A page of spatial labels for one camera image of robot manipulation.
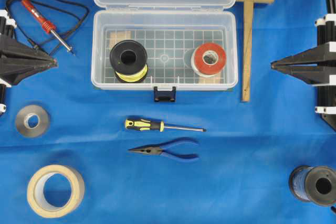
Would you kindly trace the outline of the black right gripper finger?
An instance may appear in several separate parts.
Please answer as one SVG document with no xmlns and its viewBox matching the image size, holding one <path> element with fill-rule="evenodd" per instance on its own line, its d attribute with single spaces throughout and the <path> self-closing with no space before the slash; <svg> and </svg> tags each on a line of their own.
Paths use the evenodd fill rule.
<svg viewBox="0 0 336 224">
<path fill-rule="evenodd" d="M 274 61 L 271 66 L 309 65 L 335 60 L 335 41 L 316 46 L 293 56 Z"/>
<path fill-rule="evenodd" d="M 327 66 L 278 66 L 272 68 L 281 73 L 291 75 L 313 86 L 334 86 L 335 67 Z"/>
</svg>

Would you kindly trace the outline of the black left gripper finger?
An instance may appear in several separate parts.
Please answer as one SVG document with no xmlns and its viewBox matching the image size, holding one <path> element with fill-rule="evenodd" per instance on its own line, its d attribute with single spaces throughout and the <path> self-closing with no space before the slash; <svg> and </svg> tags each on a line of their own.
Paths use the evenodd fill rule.
<svg viewBox="0 0 336 224">
<path fill-rule="evenodd" d="M 1 83 L 7 86 L 15 86 L 25 78 L 56 66 L 57 63 L 47 63 L 34 66 L 1 64 Z"/>
<path fill-rule="evenodd" d="M 49 54 L 38 49 L 30 48 L 6 35 L 1 35 L 1 55 L 10 58 L 32 59 L 48 61 L 54 64 L 57 63 L 57 60 Z"/>
</svg>

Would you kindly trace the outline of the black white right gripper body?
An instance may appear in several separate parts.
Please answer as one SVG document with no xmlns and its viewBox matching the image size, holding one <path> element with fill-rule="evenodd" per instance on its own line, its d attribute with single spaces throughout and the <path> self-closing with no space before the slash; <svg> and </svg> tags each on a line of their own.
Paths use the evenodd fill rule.
<svg viewBox="0 0 336 224">
<path fill-rule="evenodd" d="M 335 14 L 326 14 L 315 22 L 318 46 L 326 44 L 330 59 L 320 65 L 324 66 L 326 83 L 318 87 L 316 113 L 335 114 Z"/>
</svg>

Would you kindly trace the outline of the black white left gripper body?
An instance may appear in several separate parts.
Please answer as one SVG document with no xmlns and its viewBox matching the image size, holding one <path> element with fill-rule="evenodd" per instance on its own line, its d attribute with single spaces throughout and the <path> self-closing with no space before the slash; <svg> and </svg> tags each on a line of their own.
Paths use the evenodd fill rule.
<svg viewBox="0 0 336 224">
<path fill-rule="evenodd" d="M 1 35 L 6 35 L 9 38 L 15 37 L 16 22 L 9 17 L 6 10 L 1 10 Z M 5 95 L 6 88 L 10 88 L 11 85 L 1 78 L 1 114 L 6 112 Z"/>
</svg>

